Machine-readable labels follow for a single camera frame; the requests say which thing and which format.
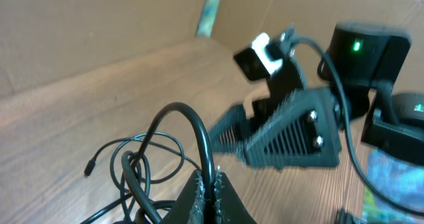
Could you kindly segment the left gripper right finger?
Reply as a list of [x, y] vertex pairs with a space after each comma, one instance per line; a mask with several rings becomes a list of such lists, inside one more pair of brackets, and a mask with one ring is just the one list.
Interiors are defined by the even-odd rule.
[[256, 224], [220, 167], [215, 171], [214, 196], [215, 223]]

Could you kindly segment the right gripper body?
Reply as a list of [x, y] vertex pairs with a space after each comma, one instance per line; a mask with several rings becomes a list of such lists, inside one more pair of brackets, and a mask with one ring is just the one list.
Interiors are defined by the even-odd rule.
[[254, 128], [264, 125], [276, 112], [276, 109], [283, 102], [288, 101], [295, 92], [307, 89], [305, 73], [293, 54], [295, 50], [293, 42], [298, 37], [293, 25], [284, 29], [278, 36], [270, 37], [270, 43], [266, 46], [266, 50], [272, 58], [281, 58], [283, 65], [275, 74], [262, 79], [266, 81], [270, 96], [252, 102]]

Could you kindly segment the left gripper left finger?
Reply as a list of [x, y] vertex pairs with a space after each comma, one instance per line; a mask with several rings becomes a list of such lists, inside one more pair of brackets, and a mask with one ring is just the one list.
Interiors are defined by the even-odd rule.
[[194, 171], [168, 214], [168, 223], [202, 224], [205, 187], [200, 171]]

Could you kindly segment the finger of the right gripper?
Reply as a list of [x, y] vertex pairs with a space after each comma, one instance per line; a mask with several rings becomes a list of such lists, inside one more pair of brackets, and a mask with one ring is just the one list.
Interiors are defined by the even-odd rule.
[[253, 134], [253, 120], [246, 116], [242, 103], [233, 104], [208, 131], [214, 153], [235, 156], [251, 156]]
[[329, 88], [297, 90], [248, 139], [243, 154], [253, 168], [334, 168], [341, 142]]

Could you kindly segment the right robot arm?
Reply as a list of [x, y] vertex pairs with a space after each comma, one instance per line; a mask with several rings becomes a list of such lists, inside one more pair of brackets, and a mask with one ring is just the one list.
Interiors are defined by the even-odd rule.
[[294, 28], [270, 38], [259, 34], [234, 60], [245, 77], [265, 80], [269, 97], [257, 99], [247, 117], [233, 105], [209, 132], [216, 153], [233, 154], [253, 168], [332, 168], [339, 164], [339, 131], [366, 117], [362, 141], [415, 165], [423, 164], [423, 96], [393, 94], [411, 46], [403, 29], [344, 22], [336, 25], [310, 88], [293, 54], [310, 44]]

